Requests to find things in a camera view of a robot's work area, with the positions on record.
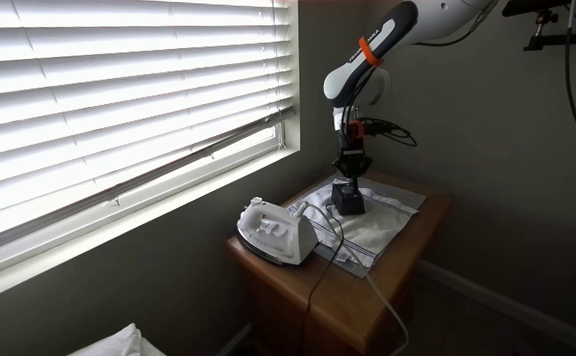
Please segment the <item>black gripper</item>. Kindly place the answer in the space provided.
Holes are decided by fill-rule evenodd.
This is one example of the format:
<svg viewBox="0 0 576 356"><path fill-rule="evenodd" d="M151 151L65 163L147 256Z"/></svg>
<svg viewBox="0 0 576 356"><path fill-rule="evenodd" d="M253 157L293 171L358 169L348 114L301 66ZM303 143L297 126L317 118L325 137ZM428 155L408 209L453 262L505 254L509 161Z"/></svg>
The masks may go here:
<svg viewBox="0 0 576 356"><path fill-rule="evenodd" d="M364 149L366 128L360 120L341 124L339 141L341 149L333 165L352 183L368 171L372 157Z"/></svg>

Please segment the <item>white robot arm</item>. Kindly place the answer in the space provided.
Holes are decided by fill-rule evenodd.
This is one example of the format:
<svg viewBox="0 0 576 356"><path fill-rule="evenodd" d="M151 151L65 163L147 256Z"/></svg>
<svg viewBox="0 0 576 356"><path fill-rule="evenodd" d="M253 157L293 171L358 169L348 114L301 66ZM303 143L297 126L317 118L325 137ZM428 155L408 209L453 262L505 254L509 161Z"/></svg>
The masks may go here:
<svg viewBox="0 0 576 356"><path fill-rule="evenodd" d="M358 48L323 80L325 98L333 106L335 130L341 134L337 169L350 181L368 169L362 143L348 137L348 114L374 66L402 45L432 41L453 33L487 9L491 0L400 0L358 39Z"/></svg>

